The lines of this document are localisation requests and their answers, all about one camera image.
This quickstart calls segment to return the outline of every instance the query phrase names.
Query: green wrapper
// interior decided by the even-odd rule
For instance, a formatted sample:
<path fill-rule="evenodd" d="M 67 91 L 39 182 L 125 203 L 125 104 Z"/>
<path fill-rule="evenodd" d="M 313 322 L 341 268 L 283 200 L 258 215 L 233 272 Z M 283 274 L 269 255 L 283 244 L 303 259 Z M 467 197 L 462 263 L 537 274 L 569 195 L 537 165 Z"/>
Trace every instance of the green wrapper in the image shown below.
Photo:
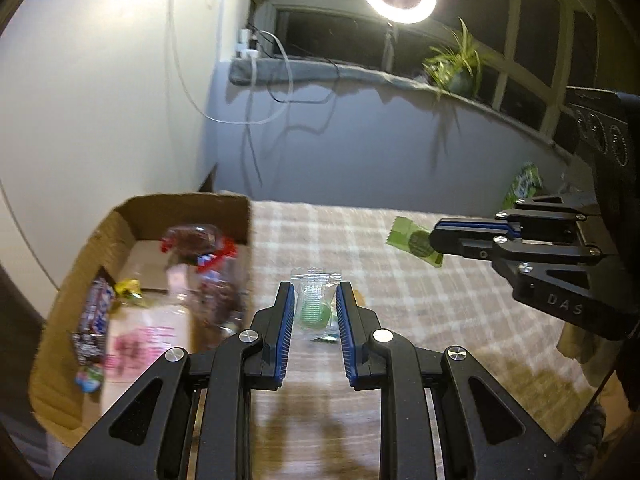
<path fill-rule="evenodd" d="M 519 198 L 530 198 L 542 190 L 542 179 L 538 167 L 528 162 L 513 179 L 511 188 L 504 197 L 502 209 L 512 209 Z"/>
<path fill-rule="evenodd" d="M 386 243 L 406 251 L 434 267 L 442 266 L 444 256 L 437 253 L 429 242 L 430 231 L 403 216 L 396 217 Z"/>

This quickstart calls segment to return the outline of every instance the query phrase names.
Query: candy wrapper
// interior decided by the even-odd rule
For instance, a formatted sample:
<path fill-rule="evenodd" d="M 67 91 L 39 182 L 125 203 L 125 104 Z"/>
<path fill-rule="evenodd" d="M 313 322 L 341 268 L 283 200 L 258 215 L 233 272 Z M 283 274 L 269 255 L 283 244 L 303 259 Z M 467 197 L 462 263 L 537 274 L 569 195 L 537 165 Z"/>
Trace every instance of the candy wrapper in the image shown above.
<path fill-rule="evenodd" d="M 291 283 L 296 290 L 294 334 L 305 340 L 335 340 L 339 332 L 335 289 L 339 270 L 293 269 Z"/>
<path fill-rule="evenodd" d="M 204 329 L 208 348 L 242 325 L 242 302 L 234 281 L 236 255 L 233 240 L 225 237 L 220 250 L 198 258 L 200 303 L 194 314 Z"/>
<path fill-rule="evenodd" d="M 434 267 L 441 267 L 444 256 L 437 253 L 429 240 L 430 231 L 409 218 L 396 217 L 386 243 L 417 256 Z"/>
<path fill-rule="evenodd" d="M 114 287 L 118 300 L 114 303 L 114 309 L 121 306 L 148 307 L 145 298 L 142 297 L 140 280 L 121 280 Z"/>
<path fill-rule="evenodd" d="M 78 329 L 71 334 L 80 365 L 76 383 L 85 393 L 96 391 L 102 383 L 109 310 L 114 298 L 113 279 L 101 267 L 89 289 Z"/>
<path fill-rule="evenodd" d="M 164 352 L 193 352 L 187 294 L 145 291 L 146 306 L 123 304 L 109 326 L 100 409 L 105 413 Z"/>
<path fill-rule="evenodd" d="M 542 191 L 542 179 L 538 167 L 531 162 L 525 164 L 513 179 L 511 188 L 504 197 L 502 209 L 511 209 L 519 198 L 530 198 Z"/>
<path fill-rule="evenodd" d="M 183 224 L 167 229 L 160 242 L 163 253 L 173 251 L 179 263 L 195 264 L 198 256 L 222 249 L 223 236 L 211 224 Z"/>

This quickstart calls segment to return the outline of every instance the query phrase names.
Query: gray wall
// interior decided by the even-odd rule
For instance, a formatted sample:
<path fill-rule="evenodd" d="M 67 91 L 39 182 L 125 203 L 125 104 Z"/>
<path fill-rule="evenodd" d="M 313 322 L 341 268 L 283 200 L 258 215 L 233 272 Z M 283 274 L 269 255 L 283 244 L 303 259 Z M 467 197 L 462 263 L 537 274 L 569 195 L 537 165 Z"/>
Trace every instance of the gray wall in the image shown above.
<path fill-rule="evenodd" d="M 227 73 L 220 62 L 209 111 L 241 121 L 250 92 L 229 84 Z M 322 100 L 330 90 L 308 85 L 294 99 Z M 254 121 L 281 106 L 264 88 L 253 101 Z M 566 169 L 548 146 L 457 99 L 348 81 L 326 104 L 292 104 L 269 124 L 208 129 L 216 189 L 255 200 L 492 216 L 524 162 L 538 165 L 551 190 Z"/>

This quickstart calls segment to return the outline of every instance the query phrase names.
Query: clear plastic wrapper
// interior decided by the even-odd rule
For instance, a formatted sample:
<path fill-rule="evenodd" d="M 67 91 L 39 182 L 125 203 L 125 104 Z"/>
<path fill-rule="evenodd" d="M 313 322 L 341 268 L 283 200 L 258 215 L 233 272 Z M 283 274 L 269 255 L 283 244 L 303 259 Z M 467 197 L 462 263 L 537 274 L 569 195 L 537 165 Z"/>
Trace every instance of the clear plastic wrapper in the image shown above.
<path fill-rule="evenodd" d="M 229 243 L 225 244 L 226 251 L 198 259 L 200 302 L 194 315 L 203 327 L 203 343 L 207 348 L 217 345 L 242 325 L 241 295 L 234 281 L 236 252 Z"/>
<path fill-rule="evenodd" d="M 178 265 L 168 272 L 168 294 L 145 290 L 144 303 L 126 301 L 112 313 L 100 396 L 102 413 L 169 348 L 195 350 L 186 267 Z"/>
<path fill-rule="evenodd" d="M 195 263 L 198 256 L 222 249 L 224 237 L 211 224 L 182 224 L 167 229 L 160 242 L 163 253 L 172 251 L 178 262 Z"/>
<path fill-rule="evenodd" d="M 296 289 L 294 334 L 305 340 L 337 340 L 335 290 L 342 280 L 340 270 L 293 269 L 290 280 Z"/>

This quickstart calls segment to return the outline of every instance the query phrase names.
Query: wrapped candy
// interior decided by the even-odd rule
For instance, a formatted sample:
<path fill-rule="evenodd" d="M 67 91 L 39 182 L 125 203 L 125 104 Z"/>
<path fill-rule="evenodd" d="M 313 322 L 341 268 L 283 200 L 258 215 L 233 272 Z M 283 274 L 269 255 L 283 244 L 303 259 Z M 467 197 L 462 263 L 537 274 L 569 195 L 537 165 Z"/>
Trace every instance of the wrapped candy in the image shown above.
<path fill-rule="evenodd" d="M 234 333 L 242 321 L 242 305 L 238 284 L 234 282 L 236 245 L 224 238 L 222 248 L 198 258 L 200 303 L 195 313 L 205 329 L 207 345 L 224 333 Z"/>
<path fill-rule="evenodd" d="M 80 365 L 76 383 L 86 393 L 94 392 L 102 383 L 109 310 L 114 298 L 113 280 L 101 267 L 92 281 L 78 328 L 71 334 L 71 342 Z"/>
<path fill-rule="evenodd" d="M 182 224 L 167 229 L 160 249 L 173 251 L 180 260 L 195 261 L 203 254 L 213 254 L 222 248 L 223 236 L 211 224 Z"/>

